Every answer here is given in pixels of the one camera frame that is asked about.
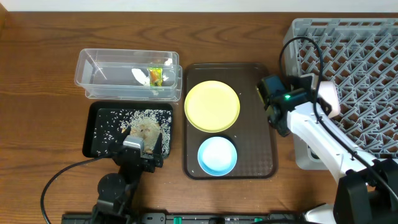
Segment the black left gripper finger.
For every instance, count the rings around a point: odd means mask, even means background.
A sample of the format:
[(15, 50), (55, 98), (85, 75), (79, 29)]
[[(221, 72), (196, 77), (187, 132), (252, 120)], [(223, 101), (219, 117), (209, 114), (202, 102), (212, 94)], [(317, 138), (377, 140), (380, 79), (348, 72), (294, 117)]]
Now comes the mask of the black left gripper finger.
[(131, 127), (125, 129), (119, 136), (117, 136), (114, 140), (112, 140), (108, 147), (108, 152), (113, 156), (117, 154), (124, 146), (123, 141), (127, 138), (131, 133)]
[(153, 155), (158, 155), (161, 156), (162, 155), (162, 133), (159, 133), (157, 140), (155, 142), (155, 146), (152, 150), (152, 154)]

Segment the pink bowl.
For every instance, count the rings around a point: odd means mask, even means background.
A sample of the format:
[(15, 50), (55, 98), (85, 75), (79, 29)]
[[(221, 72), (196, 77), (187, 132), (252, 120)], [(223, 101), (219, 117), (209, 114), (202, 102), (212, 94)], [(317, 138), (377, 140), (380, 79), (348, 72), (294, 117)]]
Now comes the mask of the pink bowl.
[(329, 81), (320, 82), (318, 95), (331, 106), (330, 110), (325, 111), (328, 117), (334, 118), (335, 116), (338, 116), (340, 113), (340, 101), (335, 84)]

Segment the light blue bowl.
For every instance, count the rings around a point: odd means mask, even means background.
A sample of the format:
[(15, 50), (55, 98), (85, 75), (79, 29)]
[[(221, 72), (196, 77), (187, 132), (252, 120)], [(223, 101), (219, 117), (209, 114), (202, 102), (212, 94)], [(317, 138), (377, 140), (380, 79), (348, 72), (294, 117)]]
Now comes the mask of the light blue bowl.
[(210, 176), (221, 177), (235, 167), (238, 154), (234, 144), (227, 138), (214, 136), (203, 141), (198, 148), (198, 164)]

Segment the yellow plate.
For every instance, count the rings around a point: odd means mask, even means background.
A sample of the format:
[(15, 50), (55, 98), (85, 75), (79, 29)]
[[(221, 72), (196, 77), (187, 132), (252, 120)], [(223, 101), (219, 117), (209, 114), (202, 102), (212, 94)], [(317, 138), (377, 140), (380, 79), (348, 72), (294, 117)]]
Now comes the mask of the yellow plate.
[(188, 91), (184, 112), (189, 123), (206, 133), (218, 133), (230, 128), (239, 117), (240, 101), (229, 85), (204, 81)]

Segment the green pandan cake wrapper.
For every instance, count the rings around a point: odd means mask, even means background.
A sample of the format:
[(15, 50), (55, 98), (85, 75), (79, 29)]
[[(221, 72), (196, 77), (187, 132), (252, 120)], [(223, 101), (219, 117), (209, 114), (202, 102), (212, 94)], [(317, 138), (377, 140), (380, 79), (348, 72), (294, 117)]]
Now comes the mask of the green pandan cake wrapper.
[(150, 86), (162, 86), (163, 83), (163, 76), (162, 72), (163, 69), (160, 67), (157, 68), (148, 68), (149, 78), (150, 78)]

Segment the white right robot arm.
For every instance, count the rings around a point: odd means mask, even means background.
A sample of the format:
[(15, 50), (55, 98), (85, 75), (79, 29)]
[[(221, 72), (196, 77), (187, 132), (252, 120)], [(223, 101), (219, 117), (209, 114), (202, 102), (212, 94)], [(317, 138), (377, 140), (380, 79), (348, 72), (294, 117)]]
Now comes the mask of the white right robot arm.
[(278, 76), (257, 84), (269, 124), (306, 142), (338, 184), (334, 204), (310, 209), (298, 222), (397, 223), (397, 161), (377, 159), (334, 125), (337, 105), (317, 95), (320, 85), (312, 75), (295, 77), (293, 90)]

